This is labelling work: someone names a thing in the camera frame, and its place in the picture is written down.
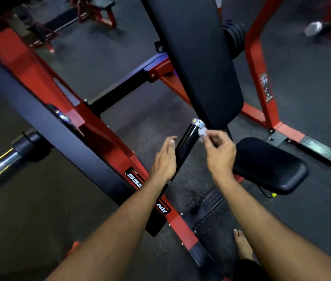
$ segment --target leg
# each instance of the leg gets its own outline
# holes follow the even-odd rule
[[[241,230],[234,229],[238,260],[233,274],[233,281],[270,281],[264,269],[253,259],[253,250]]]

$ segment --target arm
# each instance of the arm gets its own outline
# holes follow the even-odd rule
[[[168,137],[149,179],[112,214],[46,281],[121,280],[139,244],[161,190],[176,172],[174,140]]]
[[[331,257],[281,223],[234,179],[236,147],[228,135],[206,133],[204,145],[212,177],[267,274],[276,281],[331,280]]]

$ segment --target hand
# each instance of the hand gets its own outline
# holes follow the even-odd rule
[[[208,130],[203,137],[207,151],[207,165],[216,181],[233,176],[233,164],[236,158],[236,145],[224,131]]]
[[[160,177],[166,183],[176,173],[176,154],[174,141],[177,136],[167,137],[160,152],[156,153],[154,165],[150,171],[150,178]]]

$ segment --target forearm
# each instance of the forearm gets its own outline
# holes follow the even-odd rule
[[[112,214],[47,281],[119,280],[143,235],[166,179],[149,179]]]
[[[258,260],[273,280],[331,280],[331,257],[289,229],[233,178],[218,183]]]

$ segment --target black seat pad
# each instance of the black seat pad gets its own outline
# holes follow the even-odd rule
[[[90,2],[90,5],[93,5],[94,7],[98,7],[102,10],[107,10],[111,8],[115,4],[112,0],[92,0]]]
[[[237,144],[234,173],[277,194],[290,194],[309,174],[299,158],[258,138]]]
[[[225,129],[243,96],[215,0],[142,0],[198,117]]]

